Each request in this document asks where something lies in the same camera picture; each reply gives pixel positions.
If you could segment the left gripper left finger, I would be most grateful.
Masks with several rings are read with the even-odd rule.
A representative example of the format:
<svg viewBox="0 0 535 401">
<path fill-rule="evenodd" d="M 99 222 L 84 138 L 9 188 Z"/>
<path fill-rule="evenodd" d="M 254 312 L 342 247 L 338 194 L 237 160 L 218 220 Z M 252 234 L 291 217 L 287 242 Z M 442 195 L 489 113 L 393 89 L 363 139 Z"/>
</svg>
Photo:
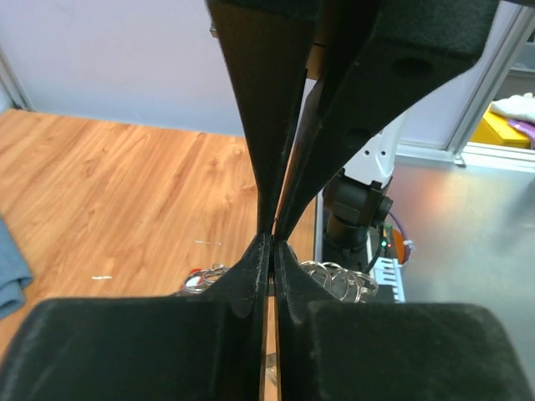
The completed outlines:
<svg viewBox="0 0 535 401">
<path fill-rule="evenodd" d="M 270 238 L 194 296 L 51 298 L 1 365 L 4 400 L 260 400 Z"/>
</svg>

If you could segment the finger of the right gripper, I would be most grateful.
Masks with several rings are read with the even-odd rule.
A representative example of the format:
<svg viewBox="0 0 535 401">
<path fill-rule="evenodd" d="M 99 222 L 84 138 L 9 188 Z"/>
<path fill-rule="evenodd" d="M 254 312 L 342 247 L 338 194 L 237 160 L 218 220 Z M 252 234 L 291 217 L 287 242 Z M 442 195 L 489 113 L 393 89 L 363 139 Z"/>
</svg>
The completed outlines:
<svg viewBox="0 0 535 401">
<path fill-rule="evenodd" d="M 320 1 L 209 1 L 270 232 L 298 121 Z"/>
<path fill-rule="evenodd" d="M 349 1 L 323 76 L 309 93 L 275 235 L 364 145 L 480 59 L 495 1 Z"/>
</svg>

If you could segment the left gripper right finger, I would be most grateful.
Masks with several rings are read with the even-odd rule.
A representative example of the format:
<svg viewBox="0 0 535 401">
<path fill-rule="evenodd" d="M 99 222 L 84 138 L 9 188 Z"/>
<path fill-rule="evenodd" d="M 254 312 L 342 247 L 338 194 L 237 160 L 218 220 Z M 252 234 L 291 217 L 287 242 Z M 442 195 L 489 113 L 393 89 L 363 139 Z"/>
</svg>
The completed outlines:
<svg viewBox="0 0 535 401">
<path fill-rule="evenodd" d="M 346 303 L 273 248 L 282 400 L 524 400 L 527 378 L 486 308 Z"/>
</svg>

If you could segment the metal disc with keyrings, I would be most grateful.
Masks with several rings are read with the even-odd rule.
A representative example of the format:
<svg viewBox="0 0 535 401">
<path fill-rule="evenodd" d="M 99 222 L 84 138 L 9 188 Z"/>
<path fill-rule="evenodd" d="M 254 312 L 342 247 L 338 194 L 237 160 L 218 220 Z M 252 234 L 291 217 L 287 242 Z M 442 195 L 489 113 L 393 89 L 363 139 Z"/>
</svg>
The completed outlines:
<svg viewBox="0 0 535 401">
<path fill-rule="evenodd" d="M 379 283 L 372 276 L 363 272 L 350 271 L 334 262 L 303 261 L 299 265 L 309 277 L 313 278 L 323 289 L 341 302 L 367 302 L 380 289 Z M 219 278 L 229 272 L 230 268 L 220 263 L 215 263 L 205 270 L 205 290 L 207 290 Z M 201 293 L 184 292 L 180 287 L 177 292 L 173 293 L 173 296 L 187 297 Z"/>
</svg>

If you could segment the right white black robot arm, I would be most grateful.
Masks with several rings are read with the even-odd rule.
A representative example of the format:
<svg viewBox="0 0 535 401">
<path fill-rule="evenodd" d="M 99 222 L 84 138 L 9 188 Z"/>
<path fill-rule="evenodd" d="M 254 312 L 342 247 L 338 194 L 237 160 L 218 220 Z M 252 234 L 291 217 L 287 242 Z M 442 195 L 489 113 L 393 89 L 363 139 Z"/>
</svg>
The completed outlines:
<svg viewBox="0 0 535 401">
<path fill-rule="evenodd" d="M 210 1 L 258 188 L 258 231 L 288 239 L 324 195 L 331 261 L 352 266 L 391 207 L 380 131 L 481 57 L 495 1 Z"/>
</svg>

